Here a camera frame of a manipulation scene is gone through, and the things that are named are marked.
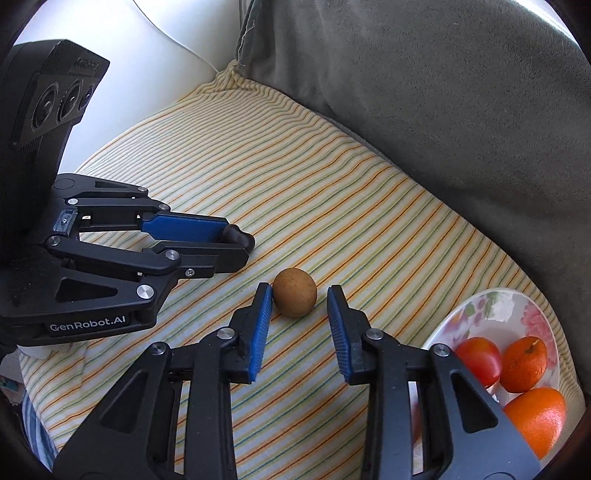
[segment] white plate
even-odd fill
[[[552,387],[558,390],[560,368],[558,347],[544,313],[529,297],[510,288],[484,290],[467,299],[451,312],[435,329],[422,348],[435,343],[445,343],[455,350],[471,337],[491,340],[501,352],[524,336],[541,338],[548,350],[548,367],[536,387]],[[412,412],[417,411],[417,387],[409,383]],[[507,392],[497,382],[488,391],[505,406],[518,394]],[[413,431],[418,435],[418,420],[413,415]]]

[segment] striped cloth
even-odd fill
[[[79,172],[146,186],[174,211],[227,217],[254,234],[257,247],[237,274],[181,281],[151,330],[80,343],[46,360],[21,357],[27,391],[57,448],[151,342],[198,341],[287,267],[309,272],[319,299],[300,320],[274,313],[257,382],[232,387],[240,478],[359,476],[368,396],[338,372],[325,302],[336,283],[373,326],[412,345],[479,290],[529,295],[556,335],[569,433],[584,410],[569,348],[520,268],[390,162],[234,66],[113,140]],[[134,250],[153,242],[138,232],[86,240]],[[184,389],[179,471],[186,398]]]

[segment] orange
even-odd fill
[[[564,397],[550,387],[521,394],[504,411],[540,460],[554,446],[566,421]]]
[[[534,388],[546,372],[548,352],[544,341],[523,337],[503,353],[501,386],[510,393],[523,393]]]

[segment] red tomato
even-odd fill
[[[495,384],[501,376],[502,355],[489,339],[472,337],[456,348],[456,355],[485,388]]]

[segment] screw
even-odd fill
[[[164,255],[166,255],[166,258],[168,258],[169,260],[178,260],[178,258],[180,257],[176,250],[166,250],[166,253]]]
[[[230,338],[234,337],[235,334],[236,334],[236,332],[234,331],[233,328],[224,327],[224,328],[220,328],[217,331],[217,338],[219,338],[221,340],[229,340]]]
[[[150,353],[152,355],[162,355],[166,351],[166,347],[168,345],[164,342],[156,342],[150,345],[148,348],[150,349]]]
[[[384,338],[384,333],[379,328],[370,328],[365,332],[365,335],[370,340],[381,340]]]
[[[54,235],[54,236],[51,236],[47,239],[47,245],[49,245],[50,247],[54,247],[58,243],[60,243],[60,241],[61,241],[61,238]]]
[[[437,356],[448,356],[449,347],[444,343],[436,343],[433,345],[433,353]]]
[[[151,299],[154,296],[154,289],[149,285],[140,285],[136,292],[138,297],[144,300]]]

